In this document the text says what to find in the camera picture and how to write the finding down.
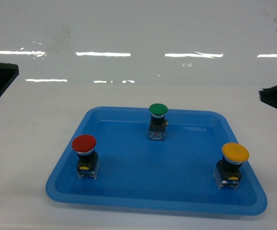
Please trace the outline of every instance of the red button cap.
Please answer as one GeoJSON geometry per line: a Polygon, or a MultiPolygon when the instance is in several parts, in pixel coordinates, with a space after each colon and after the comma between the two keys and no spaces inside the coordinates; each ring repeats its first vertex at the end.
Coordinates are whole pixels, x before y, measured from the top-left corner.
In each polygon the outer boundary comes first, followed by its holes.
{"type": "Polygon", "coordinates": [[[96,145],[96,138],[92,135],[80,135],[76,137],[71,144],[71,147],[76,152],[91,151],[96,145]]]}

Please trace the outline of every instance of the yellow button cap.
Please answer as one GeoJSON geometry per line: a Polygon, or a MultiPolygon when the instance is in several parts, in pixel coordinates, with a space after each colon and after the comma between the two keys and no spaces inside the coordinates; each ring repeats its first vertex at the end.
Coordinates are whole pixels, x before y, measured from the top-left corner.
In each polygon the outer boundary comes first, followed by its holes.
{"type": "Polygon", "coordinates": [[[244,162],[249,158],[248,150],[238,143],[227,143],[223,146],[222,152],[225,157],[234,162],[244,162]]]}

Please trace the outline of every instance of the blue tray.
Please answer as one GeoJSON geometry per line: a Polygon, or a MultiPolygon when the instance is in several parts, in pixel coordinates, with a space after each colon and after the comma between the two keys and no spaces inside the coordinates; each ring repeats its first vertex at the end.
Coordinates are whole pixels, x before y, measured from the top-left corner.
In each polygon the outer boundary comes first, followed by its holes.
{"type": "Polygon", "coordinates": [[[266,195],[249,162],[240,187],[218,189],[213,171],[221,147],[237,142],[227,120],[215,112],[170,109],[164,141],[149,140],[147,108],[97,107],[82,120],[50,175],[46,192],[58,202],[172,213],[258,215],[266,195]],[[97,139],[97,180],[77,176],[72,140],[97,139]]]}

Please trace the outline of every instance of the yellow label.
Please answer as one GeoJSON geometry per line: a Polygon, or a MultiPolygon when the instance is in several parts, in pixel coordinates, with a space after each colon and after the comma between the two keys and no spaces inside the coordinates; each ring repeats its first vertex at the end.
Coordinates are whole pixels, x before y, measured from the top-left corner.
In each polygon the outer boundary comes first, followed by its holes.
{"type": "Polygon", "coordinates": [[[88,168],[88,167],[79,167],[79,169],[81,169],[81,170],[89,170],[90,168],[88,168]]]}
{"type": "Polygon", "coordinates": [[[237,181],[239,178],[238,178],[238,177],[235,177],[235,176],[232,176],[232,177],[229,177],[228,179],[229,179],[229,180],[237,181]]]}

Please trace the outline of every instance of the green button cap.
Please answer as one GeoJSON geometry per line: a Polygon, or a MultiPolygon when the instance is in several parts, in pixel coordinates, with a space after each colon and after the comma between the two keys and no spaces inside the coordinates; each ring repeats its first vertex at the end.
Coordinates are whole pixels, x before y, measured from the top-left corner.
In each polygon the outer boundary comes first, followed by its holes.
{"type": "Polygon", "coordinates": [[[160,104],[160,103],[156,103],[156,104],[152,104],[149,107],[149,111],[153,114],[155,114],[156,116],[161,116],[167,113],[168,108],[167,106],[160,104]]]}

